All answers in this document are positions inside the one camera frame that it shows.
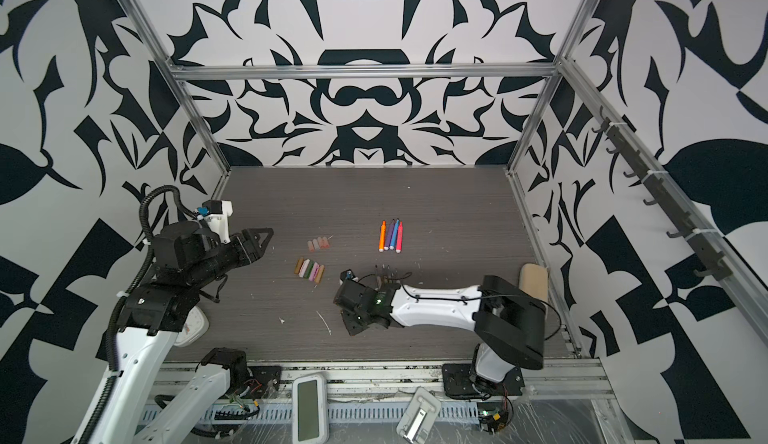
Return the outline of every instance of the orange marker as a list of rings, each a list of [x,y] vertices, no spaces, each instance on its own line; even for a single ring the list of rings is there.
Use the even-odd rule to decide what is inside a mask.
[[[379,252],[384,252],[384,236],[386,235],[386,221],[382,221],[382,232],[379,236]]]
[[[402,250],[402,221],[400,221],[400,227],[397,228],[397,249],[395,252],[400,253]]]

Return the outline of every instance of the blue marker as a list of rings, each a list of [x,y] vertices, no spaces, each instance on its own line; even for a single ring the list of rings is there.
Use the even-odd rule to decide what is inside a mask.
[[[397,228],[400,225],[400,219],[395,221],[395,225],[392,228],[395,232],[392,233],[392,240],[389,241],[389,250],[395,250],[395,244],[397,244]]]

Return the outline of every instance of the white digital device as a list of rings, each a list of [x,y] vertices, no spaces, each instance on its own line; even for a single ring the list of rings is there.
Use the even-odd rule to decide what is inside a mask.
[[[293,381],[293,444],[323,444],[328,440],[328,395],[321,374]]]

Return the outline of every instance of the transparent plastic sheet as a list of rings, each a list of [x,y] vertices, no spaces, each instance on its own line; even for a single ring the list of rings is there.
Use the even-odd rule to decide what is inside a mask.
[[[362,406],[367,401],[356,403]],[[523,396],[512,401],[514,415],[509,425],[495,434],[479,430],[465,420],[443,420],[433,426],[426,444],[483,444],[525,442],[526,444],[595,444],[605,442],[593,401],[536,399],[535,390],[526,388]],[[379,423],[331,424],[331,444],[370,442],[402,444],[396,432],[397,421]],[[207,439],[189,435],[184,444],[231,442],[232,444],[291,444],[291,425],[268,422],[242,425],[232,436]]]

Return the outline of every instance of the debris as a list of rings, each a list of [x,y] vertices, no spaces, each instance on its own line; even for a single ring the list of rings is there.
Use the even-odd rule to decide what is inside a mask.
[[[322,314],[320,314],[320,311],[319,311],[319,310],[316,310],[315,312],[316,312],[316,313],[317,313],[317,315],[319,315],[319,316],[320,316],[320,318],[322,319]],[[328,326],[328,323],[326,322],[326,320],[325,320],[325,319],[322,319],[322,323],[326,325],[326,329],[328,329],[328,335],[330,336],[330,335],[331,335],[331,328]]]

